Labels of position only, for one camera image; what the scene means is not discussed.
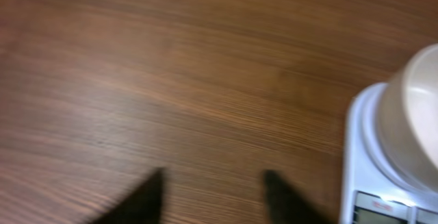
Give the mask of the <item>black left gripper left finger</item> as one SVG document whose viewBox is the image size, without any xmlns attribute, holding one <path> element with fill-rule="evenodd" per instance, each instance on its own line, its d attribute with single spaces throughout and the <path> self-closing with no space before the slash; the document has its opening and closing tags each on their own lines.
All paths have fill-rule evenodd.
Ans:
<svg viewBox="0 0 438 224">
<path fill-rule="evenodd" d="M 158 168 L 124 199 L 89 224 L 159 224 L 165 193 L 165 169 Z"/>
</svg>

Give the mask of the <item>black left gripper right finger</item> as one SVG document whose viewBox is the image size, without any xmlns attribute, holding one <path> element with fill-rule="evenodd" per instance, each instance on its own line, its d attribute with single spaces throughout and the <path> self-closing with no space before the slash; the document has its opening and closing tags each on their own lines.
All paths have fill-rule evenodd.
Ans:
<svg viewBox="0 0 438 224">
<path fill-rule="evenodd" d="M 276 171 L 263 172 L 263 186 L 263 195 L 272 224 L 331 223 Z"/>
</svg>

